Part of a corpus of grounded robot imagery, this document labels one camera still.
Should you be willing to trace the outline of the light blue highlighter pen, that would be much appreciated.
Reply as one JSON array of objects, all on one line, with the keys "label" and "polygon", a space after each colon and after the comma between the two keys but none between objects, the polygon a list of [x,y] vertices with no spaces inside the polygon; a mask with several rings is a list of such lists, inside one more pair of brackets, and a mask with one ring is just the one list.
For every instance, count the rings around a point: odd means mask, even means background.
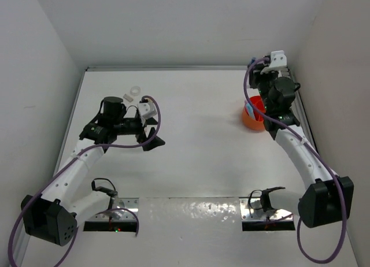
[{"label": "light blue highlighter pen", "polygon": [[253,109],[252,105],[251,105],[251,104],[249,104],[248,102],[246,102],[246,103],[245,103],[245,109],[246,109],[246,112],[247,112],[247,114],[249,115],[249,117],[250,117],[251,119],[255,120],[255,119],[256,119],[256,117],[255,117],[254,109]]}]

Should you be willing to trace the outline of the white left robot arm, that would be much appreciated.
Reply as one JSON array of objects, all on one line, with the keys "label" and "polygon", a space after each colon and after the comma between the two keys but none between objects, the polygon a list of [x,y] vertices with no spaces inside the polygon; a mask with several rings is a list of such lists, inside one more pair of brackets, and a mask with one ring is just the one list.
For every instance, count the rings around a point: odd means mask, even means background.
[{"label": "white left robot arm", "polygon": [[298,215],[308,228],[347,221],[354,184],[325,167],[291,110],[299,83],[278,71],[263,72],[267,63],[257,60],[248,66],[245,84],[257,89],[265,110],[264,127],[286,152],[304,182],[303,195],[274,187],[262,191],[264,211],[284,209]]}]

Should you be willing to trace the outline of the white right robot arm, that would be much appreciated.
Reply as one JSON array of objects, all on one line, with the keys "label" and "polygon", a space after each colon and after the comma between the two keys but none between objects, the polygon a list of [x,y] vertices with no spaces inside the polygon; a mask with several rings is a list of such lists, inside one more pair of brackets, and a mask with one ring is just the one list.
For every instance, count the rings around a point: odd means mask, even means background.
[{"label": "white right robot arm", "polygon": [[119,136],[133,135],[134,148],[150,151],[165,142],[157,136],[161,125],[158,103],[148,95],[136,105],[133,117],[127,117],[122,98],[105,97],[98,113],[84,126],[73,152],[51,182],[21,203],[21,219],[25,232],[33,237],[64,246],[77,228],[92,216],[109,210],[117,191],[92,187],[84,198],[73,197],[93,165],[106,154]]}]

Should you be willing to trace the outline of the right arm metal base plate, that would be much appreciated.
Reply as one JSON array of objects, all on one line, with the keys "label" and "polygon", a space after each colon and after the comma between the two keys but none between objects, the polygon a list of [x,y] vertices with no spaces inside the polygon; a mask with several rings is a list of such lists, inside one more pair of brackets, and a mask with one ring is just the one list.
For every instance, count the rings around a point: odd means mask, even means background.
[{"label": "right arm metal base plate", "polygon": [[294,215],[284,209],[261,209],[260,199],[257,197],[239,199],[240,214],[243,222],[273,222],[292,221]]}]

